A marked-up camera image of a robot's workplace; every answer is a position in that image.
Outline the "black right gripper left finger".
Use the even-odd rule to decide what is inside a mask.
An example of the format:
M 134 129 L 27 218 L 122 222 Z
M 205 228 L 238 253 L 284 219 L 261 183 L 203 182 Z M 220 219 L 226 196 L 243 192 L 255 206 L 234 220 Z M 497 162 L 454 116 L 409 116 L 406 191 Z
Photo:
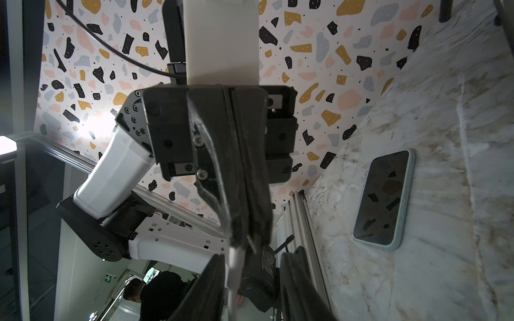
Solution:
M 225 257 L 223 254 L 215 254 L 168 320 L 221 320 L 225 299 L 225 279 Z

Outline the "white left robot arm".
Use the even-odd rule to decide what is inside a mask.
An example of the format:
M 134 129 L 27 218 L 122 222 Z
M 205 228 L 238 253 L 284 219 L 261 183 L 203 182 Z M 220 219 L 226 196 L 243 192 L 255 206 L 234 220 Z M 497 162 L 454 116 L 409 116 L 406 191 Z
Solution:
M 116 116 L 107 151 L 76 192 L 58 205 L 99 258 L 150 259 L 200 273 L 211 257 L 242 270 L 248 251 L 270 243 L 271 184 L 290 179 L 297 93 L 258 83 L 256 1 L 163 4 L 169 45 L 183 73 L 132 92 Z M 162 177 L 193 175 L 224 236 L 209 242 L 167 227 L 135 187 L 153 165 Z

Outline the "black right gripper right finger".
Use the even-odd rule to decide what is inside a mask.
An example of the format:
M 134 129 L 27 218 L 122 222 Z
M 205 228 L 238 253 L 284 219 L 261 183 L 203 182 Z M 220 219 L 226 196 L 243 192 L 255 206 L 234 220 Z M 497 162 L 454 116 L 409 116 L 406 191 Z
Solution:
M 282 315 L 286 321 L 336 321 L 292 253 L 281 256 Z

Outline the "black phone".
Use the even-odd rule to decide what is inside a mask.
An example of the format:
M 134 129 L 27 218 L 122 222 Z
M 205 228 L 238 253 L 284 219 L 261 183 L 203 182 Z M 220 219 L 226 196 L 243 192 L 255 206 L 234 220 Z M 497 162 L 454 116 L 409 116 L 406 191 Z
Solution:
M 388 251 L 400 247 L 415 162 L 410 149 L 371 162 L 353 228 L 356 241 Z

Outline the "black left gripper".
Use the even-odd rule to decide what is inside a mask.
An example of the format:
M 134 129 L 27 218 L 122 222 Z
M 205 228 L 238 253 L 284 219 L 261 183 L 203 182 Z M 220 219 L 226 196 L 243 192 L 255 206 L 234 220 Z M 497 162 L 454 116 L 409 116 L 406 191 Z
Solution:
M 284 183 L 293 171 L 296 98 L 288 86 L 158 85 L 143 94 L 163 178 L 197 173 L 199 196 L 232 247 L 241 246 L 241 169 L 250 245 L 258 251 L 270 243 L 269 182 Z

